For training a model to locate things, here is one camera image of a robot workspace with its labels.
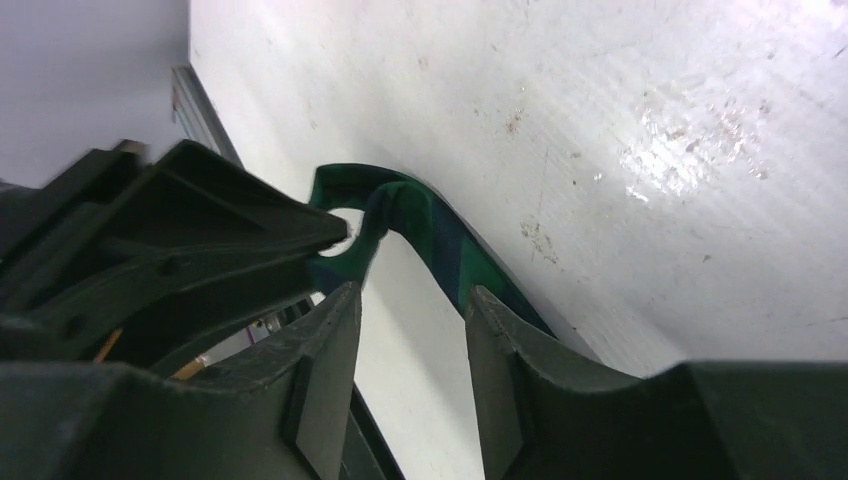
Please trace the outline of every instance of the screw hole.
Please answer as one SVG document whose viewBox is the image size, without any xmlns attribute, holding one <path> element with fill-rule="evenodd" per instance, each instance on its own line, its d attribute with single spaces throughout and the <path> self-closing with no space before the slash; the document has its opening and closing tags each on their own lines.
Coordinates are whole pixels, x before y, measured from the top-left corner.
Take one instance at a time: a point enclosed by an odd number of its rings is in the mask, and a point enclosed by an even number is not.
<svg viewBox="0 0 848 480">
<path fill-rule="evenodd" d="M 82 315 L 71 317 L 67 322 L 65 322 L 65 327 L 62 329 L 62 338 L 65 340 L 73 340 L 82 333 L 83 327 L 85 327 L 85 317 Z"/>
<path fill-rule="evenodd" d="M 159 265 L 159 267 L 156 268 L 156 273 L 163 277 L 169 277 L 179 272 L 182 266 L 183 263 L 180 262 L 178 257 L 168 257 L 161 265 Z"/>
</svg>

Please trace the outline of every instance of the white surface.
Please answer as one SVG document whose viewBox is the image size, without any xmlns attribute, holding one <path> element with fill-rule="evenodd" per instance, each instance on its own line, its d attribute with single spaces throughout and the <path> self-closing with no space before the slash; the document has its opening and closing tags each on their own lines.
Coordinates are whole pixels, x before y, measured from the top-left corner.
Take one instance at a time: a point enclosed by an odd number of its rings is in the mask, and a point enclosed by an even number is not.
<svg viewBox="0 0 848 480">
<path fill-rule="evenodd" d="M 251 171 L 299 199 L 324 163 L 425 180 L 608 365 L 848 357 L 843 0 L 196 0 L 192 22 Z M 409 478 L 470 478 L 462 326 L 394 242 L 356 379 L 393 448 L 426 445 Z M 431 455 L 440 422 L 463 447 Z"/>
<path fill-rule="evenodd" d="M 159 158 L 184 138 L 187 25 L 187 0 L 0 2 L 0 177 L 41 187 L 92 148 L 129 138 Z"/>
</svg>

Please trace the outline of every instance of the white table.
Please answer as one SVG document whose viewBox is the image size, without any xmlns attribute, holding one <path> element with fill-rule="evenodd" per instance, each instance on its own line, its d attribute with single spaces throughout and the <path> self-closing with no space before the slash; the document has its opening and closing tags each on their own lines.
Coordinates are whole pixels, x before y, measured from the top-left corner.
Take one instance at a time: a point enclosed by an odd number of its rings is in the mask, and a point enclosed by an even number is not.
<svg viewBox="0 0 848 480">
<path fill-rule="evenodd" d="M 191 42 L 250 171 L 425 180 L 612 367 L 848 358 L 844 0 L 195 0 Z M 409 478 L 480 478 L 461 321 L 385 243 L 357 382 Z"/>
</svg>

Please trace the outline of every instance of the green cloth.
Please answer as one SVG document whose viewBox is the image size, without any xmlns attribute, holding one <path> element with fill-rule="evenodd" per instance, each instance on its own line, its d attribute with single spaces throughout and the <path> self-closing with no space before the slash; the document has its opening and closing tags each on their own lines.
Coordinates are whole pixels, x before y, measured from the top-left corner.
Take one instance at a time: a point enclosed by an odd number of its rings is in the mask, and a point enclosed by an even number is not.
<svg viewBox="0 0 848 480">
<path fill-rule="evenodd" d="M 325 295 L 346 281 L 364 284 L 380 240 L 392 230 L 412 245 L 460 315 L 469 289 L 482 285 L 526 322 L 554 336 L 459 216 L 414 178 L 371 165 L 325 165 L 315 172 L 309 204 L 325 211 L 364 212 L 359 236 L 347 251 L 310 262 L 315 287 Z"/>
</svg>

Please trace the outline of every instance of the stain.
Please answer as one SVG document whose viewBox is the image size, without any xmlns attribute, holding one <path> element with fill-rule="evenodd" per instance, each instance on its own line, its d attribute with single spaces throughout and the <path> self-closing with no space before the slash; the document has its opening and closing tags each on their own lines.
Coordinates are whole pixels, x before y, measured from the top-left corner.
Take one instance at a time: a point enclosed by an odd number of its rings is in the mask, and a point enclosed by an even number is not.
<svg viewBox="0 0 848 480">
<path fill-rule="evenodd" d="M 530 256 L 531 262 L 536 254 L 541 255 L 551 265 L 556 265 L 559 262 L 551 237 L 545 233 L 536 217 L 530 215 L 521 222 L 521 236 L 530 240 L 530 243 L 533 244 L 533 253 Z"/>
<path fill-rule="evenodd" d="M 515 133 L 516 128 L 518 128 L 518 124 L 523 120 L 522 114 L 524 113 L 523 108 L 515 109 L 515 114 L 509 118 L 509 121 L 506 122 L 506 131 L 509 133 Z"/>
<path fill-rule="evenodd" d="M 687 231 L 686 231 L 686 233 L 688 233 L 689 235 L 692 235 L 693 237 L 697 238 L 698 240 L 701 240 L 701 241 L 703 241 L 703 240 L 704 240 L 704 237 L 702 237 L 702 236 L 701 236 L 698 232 L 696 232 L 696 231 L 695 231 L 695 229 L 693 229 L 693 228 L 690 228 L 689 230 L 687 230 Z"/>
</svg>

